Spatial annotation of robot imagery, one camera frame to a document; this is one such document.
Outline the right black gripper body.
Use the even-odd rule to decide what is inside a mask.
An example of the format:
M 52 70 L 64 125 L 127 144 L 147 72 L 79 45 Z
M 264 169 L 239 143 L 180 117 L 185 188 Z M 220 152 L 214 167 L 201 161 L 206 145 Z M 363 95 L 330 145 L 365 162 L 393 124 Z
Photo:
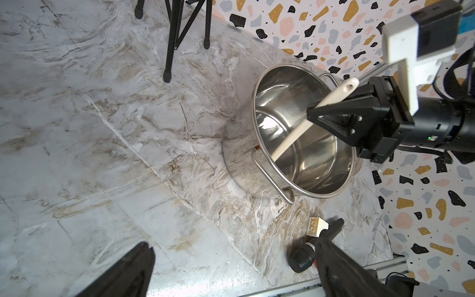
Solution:
M 386 83 L 388 127 L 384 134 L 393 138 L 392 149 L 357 148 L 360 157 L 383 163 L 395 150 L 424 153 L 451 152 L 460 163 L 475 160 L 475 88 L 456 84 L 460 99 L 420 97 L 419 110 L 411 115 L 392 77 L 375 77 L 368 84 Z

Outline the stainless steel pot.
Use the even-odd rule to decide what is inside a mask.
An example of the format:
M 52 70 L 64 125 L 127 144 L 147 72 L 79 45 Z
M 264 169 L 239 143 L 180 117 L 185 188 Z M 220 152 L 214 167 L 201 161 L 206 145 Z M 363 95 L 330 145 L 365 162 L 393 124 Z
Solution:
M 328 199 L 347 187 L 356 150 L 311 123 L 308 111 L 334 106 L 359 86 L 356 78 L 331 89 L 323 75 L 277 64 L 258 79 L 251 98 L 227 122 L 222 150 L 234 181 L 254 196 Z

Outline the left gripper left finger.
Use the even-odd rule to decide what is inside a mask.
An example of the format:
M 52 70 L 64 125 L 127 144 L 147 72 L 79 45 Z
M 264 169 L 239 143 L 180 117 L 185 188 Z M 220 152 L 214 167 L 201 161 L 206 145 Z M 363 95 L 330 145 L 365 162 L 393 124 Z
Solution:
M 140 242 L 96 281 L 80 297 L 144 297 L 155 265 L 155 252 L 147 242 Z

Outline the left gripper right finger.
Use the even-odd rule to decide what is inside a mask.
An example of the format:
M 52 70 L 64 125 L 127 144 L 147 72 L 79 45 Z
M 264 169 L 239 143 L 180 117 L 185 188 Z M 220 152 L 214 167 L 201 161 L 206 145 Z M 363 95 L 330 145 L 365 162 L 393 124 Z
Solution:
M 315 259 L 327 297 L 394 297 L 391 291 L 332 242 L 317 241 Z

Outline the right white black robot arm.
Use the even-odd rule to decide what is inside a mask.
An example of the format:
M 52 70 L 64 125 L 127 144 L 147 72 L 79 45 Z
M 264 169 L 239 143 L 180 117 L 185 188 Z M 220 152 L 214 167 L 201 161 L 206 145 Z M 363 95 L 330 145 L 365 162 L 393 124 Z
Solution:
M 372 77 L 340 103 L 308 108 L 307 119 L 383 163 L 397 150 L 431 153 L 451 163 L 475 160 L 475 51 L 461 55 L 444 76 L 439 98 L 418 99 L 411 115 L 393 77 Z

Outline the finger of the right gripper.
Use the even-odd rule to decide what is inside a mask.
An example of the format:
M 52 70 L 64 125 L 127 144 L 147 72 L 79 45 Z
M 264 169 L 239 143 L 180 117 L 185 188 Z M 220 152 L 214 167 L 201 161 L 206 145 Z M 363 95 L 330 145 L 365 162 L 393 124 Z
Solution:
M 360 149 L 392 149 L 384 134 L 389 110 L 377 107 L 319 107 L 307 110 L 307 119 L 346 144 Z
M 386 83 L 365 84 L 358 87 L 347 99 L 356 108 L 387 108 L 388 88 Z

